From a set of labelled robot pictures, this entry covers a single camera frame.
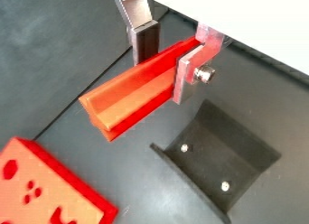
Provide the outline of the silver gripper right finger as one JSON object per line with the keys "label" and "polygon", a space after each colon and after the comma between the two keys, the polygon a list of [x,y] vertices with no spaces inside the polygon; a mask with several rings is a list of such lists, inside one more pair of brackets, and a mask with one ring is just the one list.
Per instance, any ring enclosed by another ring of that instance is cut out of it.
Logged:
{"label": "silver gripper right finger", "polygon": [[199,45],[182,55],[178,61],[173,93],[173,101],[177,104],[193,95],[198,82],[207,84],[211,81],[215,70],[209,66],[209,62],[221,51],[225,34],[199,23],[194,38]]}

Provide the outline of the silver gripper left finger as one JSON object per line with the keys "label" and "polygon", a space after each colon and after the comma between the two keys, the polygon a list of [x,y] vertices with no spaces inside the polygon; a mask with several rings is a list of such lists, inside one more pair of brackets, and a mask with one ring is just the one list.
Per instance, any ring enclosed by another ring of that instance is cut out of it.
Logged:
{"label": "silver gripper left finger", "polygon": [[159,22],[154,20],[147,0],[115,0],[138,65],[158,54]]}

